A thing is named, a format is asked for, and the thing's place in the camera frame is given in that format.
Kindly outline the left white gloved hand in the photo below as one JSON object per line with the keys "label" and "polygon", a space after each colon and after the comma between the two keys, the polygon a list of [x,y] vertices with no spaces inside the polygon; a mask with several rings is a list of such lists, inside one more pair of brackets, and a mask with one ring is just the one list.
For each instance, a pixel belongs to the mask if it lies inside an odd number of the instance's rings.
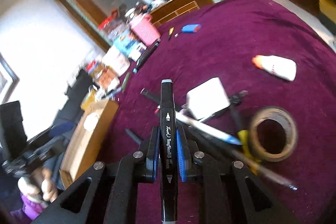
{"label": "left white gloved hand", "polygon": [[58,197],[58,190],[52,181],[52,172],[47,167],[40,167],[33,171],[31,177],[21,177],[18,180],[21,193],[34,203],[46,205],[54,202]]}

